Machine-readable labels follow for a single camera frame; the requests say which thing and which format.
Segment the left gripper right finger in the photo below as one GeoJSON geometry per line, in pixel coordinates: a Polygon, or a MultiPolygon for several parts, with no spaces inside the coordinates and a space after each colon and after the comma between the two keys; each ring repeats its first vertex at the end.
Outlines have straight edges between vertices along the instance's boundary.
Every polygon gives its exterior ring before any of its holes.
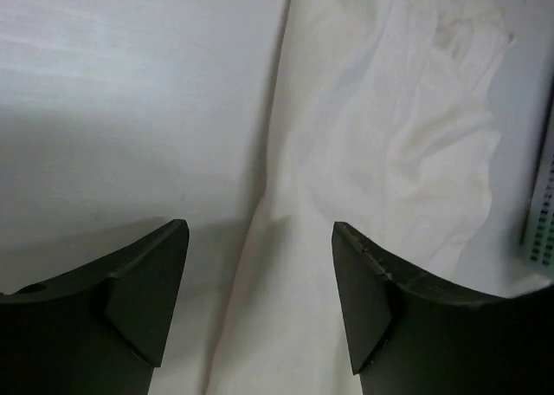
{"type": "Polygon", "coordinates": [[[363,393],[552,393],[552,288],[513,298],[477,292],[344,222],[333,226],[332,257],[363,393]]]}

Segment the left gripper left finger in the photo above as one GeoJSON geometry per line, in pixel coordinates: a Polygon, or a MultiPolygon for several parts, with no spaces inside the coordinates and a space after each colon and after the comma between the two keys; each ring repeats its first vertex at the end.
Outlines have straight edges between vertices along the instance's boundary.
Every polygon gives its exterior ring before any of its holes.
{"type": "Polygon", "coordinates": [[[190,239],[175,219],[1,297],[3,394],[146,394],[164,357],[190,239]]]}

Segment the white t shirt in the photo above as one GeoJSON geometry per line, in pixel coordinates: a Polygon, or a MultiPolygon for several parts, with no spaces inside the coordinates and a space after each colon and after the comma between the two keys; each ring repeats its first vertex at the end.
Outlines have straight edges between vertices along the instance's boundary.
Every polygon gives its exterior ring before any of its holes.
{"type": "Polygon", "coordinates": [[[208,394],[358,394],[331,234],[352,224],[493,295],[545,287],[518,236],[553,0],[290,0],[266,186],[208,394]]]}

